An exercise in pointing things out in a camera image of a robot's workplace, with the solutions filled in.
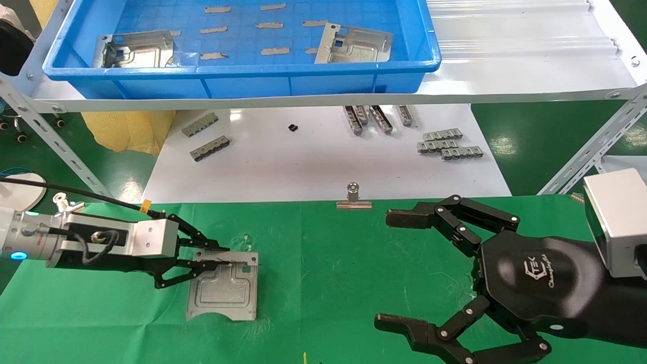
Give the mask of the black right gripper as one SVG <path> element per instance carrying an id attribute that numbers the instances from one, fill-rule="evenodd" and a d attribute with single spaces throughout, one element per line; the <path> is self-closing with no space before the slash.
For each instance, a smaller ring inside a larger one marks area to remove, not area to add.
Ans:
<path id="1" fill-rule="evenodd" d="M 419 201 L 413 209 L 386 213 L 387 226 L 434 228 L 465 256 L 481 256 L 488 295 L 519 320 L 580 324 L 607 276 L 596 248 L 568 238 L 522 237 L 511 232 L 519 224 L 520 218 L 511 213 L 459 195 L 435 203 Z M 481 246 L 481 238 L 468 225 L 499 235 Z M 467 350 L 459 342 L 460 335 L 491 307 L 488 297 L 477 296 L 441 326 L 385 313 L 375 315 L 374 326 L 403 335 L 411 350 L 437 356 L 445 363 L 536 363 L 551 353 L 550 344 L 527 324 L 513 330 L 519 343 Z"/>

